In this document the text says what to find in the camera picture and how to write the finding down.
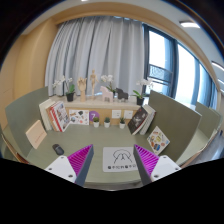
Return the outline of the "gripper magenta and grey left finger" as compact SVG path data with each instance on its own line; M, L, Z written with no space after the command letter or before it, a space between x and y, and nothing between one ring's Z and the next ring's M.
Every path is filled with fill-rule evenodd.
M46 171L83 186L93 155L93 145L90 144L69 156L59 156L46 168Z

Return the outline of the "gripper magenta and grey right finger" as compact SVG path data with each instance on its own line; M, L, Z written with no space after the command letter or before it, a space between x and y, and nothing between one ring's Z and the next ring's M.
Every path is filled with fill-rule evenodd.
M139 145L134 145L133 154L143 185L180 170L180 167L167 155L155 155Z

